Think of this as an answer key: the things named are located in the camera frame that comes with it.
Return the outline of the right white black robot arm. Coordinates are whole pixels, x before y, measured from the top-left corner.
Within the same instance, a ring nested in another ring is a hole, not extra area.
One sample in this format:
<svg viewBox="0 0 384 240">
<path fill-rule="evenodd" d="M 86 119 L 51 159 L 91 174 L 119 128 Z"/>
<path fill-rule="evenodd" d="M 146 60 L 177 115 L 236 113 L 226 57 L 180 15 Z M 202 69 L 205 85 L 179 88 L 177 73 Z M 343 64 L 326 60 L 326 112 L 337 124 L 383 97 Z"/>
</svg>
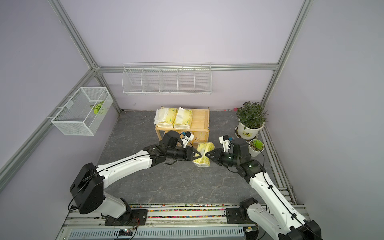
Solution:
<svg viewBox="0 0 384 240">
<path fill-rule="evenodd" d="M 243 139 L 232 141 L 232 152 L 218 148 L 205 156 L 219 166 L 235 167 L 240 177 L 260 195 L 270 211 L 253 198 L 240 204 L 246 217 L 258 224 L 274 240 L 321 240 L 322 231 L 316 221 L 308 221 L 274 185 L 264 166 L 252 159 L 248 143 Z"/>
</svg>

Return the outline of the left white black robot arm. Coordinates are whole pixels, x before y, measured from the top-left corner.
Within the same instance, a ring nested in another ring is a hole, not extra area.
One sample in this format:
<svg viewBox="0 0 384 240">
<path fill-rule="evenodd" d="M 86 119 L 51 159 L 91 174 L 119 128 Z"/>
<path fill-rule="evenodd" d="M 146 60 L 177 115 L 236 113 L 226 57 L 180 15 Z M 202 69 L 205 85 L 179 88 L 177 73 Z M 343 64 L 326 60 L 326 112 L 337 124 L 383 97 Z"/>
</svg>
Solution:
<svg viewBox="0 0 384 240">
<path fill-rule="evenodd" d="M 105 188 L 133 173 L 165 164 L 167 159 L 193 161 L 201 156 L 189 140 L 182 140 L 179 133 L 170 131 L 158 144 L 147 146 L 129 157 L 98 166 L 85 164 L 70 186 L 73 198 L 68 210 L 77 210 L 82 215 L 100 213 L 108 220 L 127 224 L 132 219 L 129 204 L 106 193 Z"/>
</svg>

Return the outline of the wooden two-tier shelf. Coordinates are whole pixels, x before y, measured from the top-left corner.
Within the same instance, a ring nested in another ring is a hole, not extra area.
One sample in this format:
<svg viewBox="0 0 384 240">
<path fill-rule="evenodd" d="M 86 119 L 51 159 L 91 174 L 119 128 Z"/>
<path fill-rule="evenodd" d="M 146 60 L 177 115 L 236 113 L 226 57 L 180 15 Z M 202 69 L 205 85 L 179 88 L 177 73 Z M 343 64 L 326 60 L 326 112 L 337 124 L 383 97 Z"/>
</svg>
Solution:
<svg viewBox="0 0 384 240">
<path fill-rule="evenodd" d="M 189 130 L 192 134 L 194 132 L 208 132 L 210 135 L 210 109 L 192 109 L 193 111 L 193 119 L 192 125 Z M 182 132 L 186 132 L 186 130 L 177 130 L 174 128 L 159 128 L 155 126 L 155 131 L 159 140 L 162 140 L 165 133 L 169 131 L 176 131 L 179 134 Z M 194 147 L 197 147 L 199 143 L 192 141 Z"/>
</svg>

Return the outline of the green tissue pack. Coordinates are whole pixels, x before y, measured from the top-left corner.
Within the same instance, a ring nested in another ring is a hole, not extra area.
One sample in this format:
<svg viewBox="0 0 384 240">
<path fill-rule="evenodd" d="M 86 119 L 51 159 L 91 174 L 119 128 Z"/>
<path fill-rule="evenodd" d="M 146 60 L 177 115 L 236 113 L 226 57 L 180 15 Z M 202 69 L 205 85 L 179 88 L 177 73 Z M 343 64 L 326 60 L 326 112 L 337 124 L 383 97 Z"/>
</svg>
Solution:
<svg viewBox="0 0 384 240">
<path fill-rule="evenodd" d="M 159 128 L 173 128 L 178 113 L 176 108 L 161 108 L 156 110 L 154 124 Z"/>
<path fill-rule="evenodd" d="M 174 121 L 174 129 L 189 131 L 192 125 L 193 111 L 190 109 L 179 108 Z"/>
<path fill-rule="evenodd" d="M 215 145 L 212 142 L 199 143 L 197 151 L 201 154 L 201 157 L 193 160 L 193 163 L 197 167 L 206 168 L 210 166 L 210 159 L 206 157 L 206 153 L 213 151 Z"/>
</svg>

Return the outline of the orange tissue pack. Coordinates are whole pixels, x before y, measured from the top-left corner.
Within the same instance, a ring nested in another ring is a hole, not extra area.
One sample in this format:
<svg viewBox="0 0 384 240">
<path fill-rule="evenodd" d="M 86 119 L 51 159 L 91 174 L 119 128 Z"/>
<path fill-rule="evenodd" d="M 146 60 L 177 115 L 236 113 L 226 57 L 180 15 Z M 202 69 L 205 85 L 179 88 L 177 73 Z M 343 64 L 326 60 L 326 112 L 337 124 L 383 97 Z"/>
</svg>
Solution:
<svg viewBox="0 0 384 240">
<path fill-rule="evenodd" d="M 205 143 L 209 141 L 208 132 L 194 132 L 194 142 L 196 143 Z"/>
</svg>

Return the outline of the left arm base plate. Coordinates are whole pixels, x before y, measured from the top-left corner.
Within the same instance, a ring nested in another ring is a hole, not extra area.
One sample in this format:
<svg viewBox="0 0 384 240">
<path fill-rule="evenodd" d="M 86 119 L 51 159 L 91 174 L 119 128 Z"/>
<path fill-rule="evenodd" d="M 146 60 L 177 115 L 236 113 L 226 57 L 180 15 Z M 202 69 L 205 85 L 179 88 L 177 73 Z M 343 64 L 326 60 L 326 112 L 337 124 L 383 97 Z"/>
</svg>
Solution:
<svg viewBox="0 0 384 240">
<path fill-rule="evenodd" d="M 144 226 L 147 221 L 147 209 L 127 210 L 121 217 L 107 216 L 105 226 Z"/>
</svg>

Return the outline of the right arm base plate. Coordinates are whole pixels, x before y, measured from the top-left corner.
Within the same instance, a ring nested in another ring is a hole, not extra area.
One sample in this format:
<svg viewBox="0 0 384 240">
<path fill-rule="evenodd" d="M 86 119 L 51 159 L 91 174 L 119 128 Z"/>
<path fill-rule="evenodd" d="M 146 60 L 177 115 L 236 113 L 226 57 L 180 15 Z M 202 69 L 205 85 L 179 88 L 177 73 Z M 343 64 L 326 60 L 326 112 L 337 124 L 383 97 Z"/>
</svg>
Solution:
<svg viewBox="0 0 384 240">
<path fill-rule="evenodd" d="M 255 224 L 255 222 L 249 218 L 243 207 L 226 208 L 224 210 L 224 216 L 227 219 L 227 224 Z"/>
</svg>

